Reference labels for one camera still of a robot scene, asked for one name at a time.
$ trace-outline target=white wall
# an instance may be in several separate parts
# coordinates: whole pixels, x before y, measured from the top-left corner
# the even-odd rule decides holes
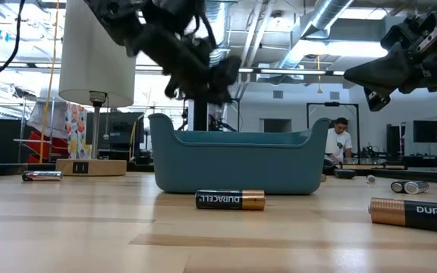
[[[408,95],[396,91],[391,94],[391,102],[379,112],[369,110],[362,87],[355,86],[349,93],[351,101],[360,105],[361,146],[370,143],[381,150],[385,149],[387,124],[399,125],[401,122],[430,120],[437,116],[437,92],[429,93],[427,89],[417,89]],[[427,144],[412,142],[412,131],[409,127],[408,124],[406,154],[428,152]],[[431,149],[437,150],[436,144],[432,145]]]
[[[241,132],[260,132],[260,120],[264,118],[291,119],[293,131],[307,129],[307,103],[330,102],[330,92],[340,92],[339,102],[349,103],[349,92],[341,84],[322,84],[323,93],[318,93],[318,84],[281,84],[250,83],[241,101]],[[282,90],[283,99],[273,99],[272,91]],[[352,135],[354,151],[357,143],[355,108],[310,106],[310,126],[320,118],[336,119],[344,117],[350,120],[349,132]],[[237,112],[229,107],[227,122],[237,128]]]

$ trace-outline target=aa battery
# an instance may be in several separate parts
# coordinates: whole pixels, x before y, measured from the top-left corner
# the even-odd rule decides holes
[[[437,203],[372,198],[372,223],[437,231]]]
[[[406,193],[404,185],[409,181],[395,181],[391,184],[391,190],[395,193]]]
[[[61,181],[61,171],[25,171],[23,181]]]
[[[197,209],[264,210],[266,196],[263,190],[198,190],[195,203]]]
[[[404,185],[404,190],[409,194],[424,193],[429,189],[429,185],[424,181],[409,181]]]

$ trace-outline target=person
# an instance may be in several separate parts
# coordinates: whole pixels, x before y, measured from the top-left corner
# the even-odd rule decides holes
[[[352,157],[352,139],[346,131],[347,126],[346,118],[337,118],[334,127],[328,130],[325,154],[337,163],[344,161],[344,154],[346,158]]]

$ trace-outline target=copper-top battery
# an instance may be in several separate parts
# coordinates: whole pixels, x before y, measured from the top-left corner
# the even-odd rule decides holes
[[[437,203],[372,198],[372,223],[437,231]]]
[[[195,193],[198,209],[264,210],[263,190],[198,190]]]

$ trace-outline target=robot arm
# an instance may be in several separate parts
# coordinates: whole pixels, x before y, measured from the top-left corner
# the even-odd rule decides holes
[[[203,99],[221,105],[231,101],[228,87],[238,76],[241,60],[229,56],[210,67],[209,54],[217,49],[206,18],[205,0],[75,0],[85,1],[112,40],[126,48],[129,57],[144,52],[171,79],[165,94],[174,98],[176,89],[186,99]],[[142,24],[138,13],[146,20]],[[202,19],[209,36],[184,33],[195,17]]]
[[[416,88],[437,91],[437,5],[427,14],[407,16],[380,44],[388,50],[385,57],[344,74],[345,80],[364,87],[370,111],[384,108],[396,89],[403,94]]]

